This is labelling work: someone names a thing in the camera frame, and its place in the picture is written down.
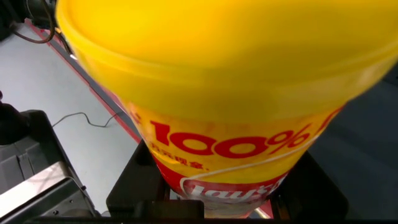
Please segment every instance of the black cable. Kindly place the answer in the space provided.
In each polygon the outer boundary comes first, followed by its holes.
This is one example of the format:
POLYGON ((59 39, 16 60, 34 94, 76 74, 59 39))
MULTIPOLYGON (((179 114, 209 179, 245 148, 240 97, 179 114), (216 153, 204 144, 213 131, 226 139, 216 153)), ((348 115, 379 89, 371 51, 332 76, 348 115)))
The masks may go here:
POLYGON ((63 48, 67 51, 67 53, 69 54, 69 55, 73 55, 73 52, 72 52, 72 50, 70 49, 70 47, 69 47, 69 45, 68 45, 68 43, 67 43, 67 40, 65 40, 65 38, 63 38, 63 36, 62 36, 62 34, 60 34, 60 33, 58 33, 58 32, 55 32, 55 35, 58 37, 58 39, 61 41, 61 43, 62 43, 62 45, 63 45, 63 48))
POLYGON ((44 40, 34 40, 34 39, 31 39, 31 38, 29 38, 29 37, 26 37, 26 36, 24 36, 24 35, 18 33, 17 31, 15 31, 15 29, 11 29, 12 32, 13 32, 15 35, 17 35, 18 37, 20 37, 20 38, 22 38, 22 39, 24 39, 24 40, 27 40, 27 41, 29 41, 29 42, 35 43, 35 44, 45 44, 45 43, 49 42, 50 40, 52 40, 52 38, 53 38, 54 35, 55 35, 55 23, 54 23, 54 21, 53 21, 53 19, 52 19, 51 12, 50 12, 50 8, 49 8, 49 6, 47 5, 47 3, 45 2, 45 0, 41 0, 41 2, 42 2, 42 4, 43 4, 44 11, 45 11, 45 13, 48 15, 49 21, 50 21, 50 34, 49 34, 49 36, 48 36, 46 39, 44 39, 44 40))
POLYGON ((69 117, 71 117, 71 116, 75 116, 75 115, 78 115, 78 114, 82 114, 82 115, 84 115, 84 116, 86 117, 87 123, 88 123, 89 125, 94 126, 94 127, 97 127, 97 128, 106 128, 106 127, 108 126, 109 122, 112 120, 112 118, 114 118, 115 116, 117 116, 117 115, 119 115, 119 114, 121 114, 121 113, 123 113, 123 112, 117 112, 117 113, 115 113, 112 117, 110 117, 110 119, 108 119, 108 121, 107 121, 104 125, 98 125, 98 124, 93 124, 93 123, 91 123, 91 122, 90 122, 90 119, 88 119, 88 116, 87 116, 86 113, 84 113, 84 112, 77 112, 77 113, 65 115, 63 118, 61 118, 61 119, 60 119, 59 121, 57 121, 55 124, 53 124, 52 127, 54 128, 55 125, 61 123, 61 121, 63 121, 65 118, 69 118, 69 117))

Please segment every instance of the bucket lid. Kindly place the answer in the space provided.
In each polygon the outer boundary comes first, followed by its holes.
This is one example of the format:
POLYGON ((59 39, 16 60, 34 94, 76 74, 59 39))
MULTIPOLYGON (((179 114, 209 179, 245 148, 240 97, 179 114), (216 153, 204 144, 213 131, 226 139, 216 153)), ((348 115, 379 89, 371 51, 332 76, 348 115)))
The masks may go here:
POLYGON ((201 116, 193 110, 202 108, 214 117, 220 116, 214 110, 223 111, 229 120, 256 110, 274 119, 330 109, 372 85, 377 78, 364 82, 359 73, 395 57, 397 10, 396 0, 58 0, 57 19, 83 54, 131 75, 184 86, 178 94, 185 105, 177 114, 201 116), (137 74, 132 65, 138 64, 149 72, 137 74), (220 108, 222 100, 228 106, 220 108), (238 112, 229 118, 224 110, 231 109, 238 112))

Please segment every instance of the gray surface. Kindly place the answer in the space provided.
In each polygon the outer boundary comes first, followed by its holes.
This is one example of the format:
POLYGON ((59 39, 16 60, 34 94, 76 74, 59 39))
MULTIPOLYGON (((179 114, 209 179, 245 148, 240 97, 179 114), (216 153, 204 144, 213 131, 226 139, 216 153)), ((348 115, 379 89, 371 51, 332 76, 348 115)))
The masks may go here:
POLYGON ((349 201, 348 218, 398 219, 398 88, 348 103, 310 149, 349 201))
MULTIPOLYGON (((39 38, 26 27, 20 32, 39 38)), ((95 124, 104 124, 112 116, 48 45, 11 37, 0 43, 0 68, 4 101, 20 111, 44 110, 51 123, 80 111, 95 124)), ((108 128, 95 128, 78 115, 54 130, 96 209, 107 210, 106 197, 137 143, 115 120, 108 128)))

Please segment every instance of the yellow lid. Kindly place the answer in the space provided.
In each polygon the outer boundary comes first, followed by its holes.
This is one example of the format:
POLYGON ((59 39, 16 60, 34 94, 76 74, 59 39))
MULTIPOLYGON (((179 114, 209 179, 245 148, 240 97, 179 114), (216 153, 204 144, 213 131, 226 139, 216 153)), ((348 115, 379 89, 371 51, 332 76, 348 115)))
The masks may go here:
POLYGON ((265 121, 334 108, 398 53, 396 0, 58 0, 83 66, 140 106, 265 121))

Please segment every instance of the black machine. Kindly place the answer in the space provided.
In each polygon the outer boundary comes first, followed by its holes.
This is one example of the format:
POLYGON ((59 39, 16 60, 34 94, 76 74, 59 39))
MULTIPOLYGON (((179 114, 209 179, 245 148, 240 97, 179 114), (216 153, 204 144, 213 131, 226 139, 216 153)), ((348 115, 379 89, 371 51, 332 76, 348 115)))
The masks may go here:
POLYGON ((204 219, 201 201, 171 200, 143 141, 108 195, 111 217, 94 208, 43 111, 0 103, 0 223, 231 223, 342 221, 345 197, 306 153, 271 196, 273 220, 204 219))

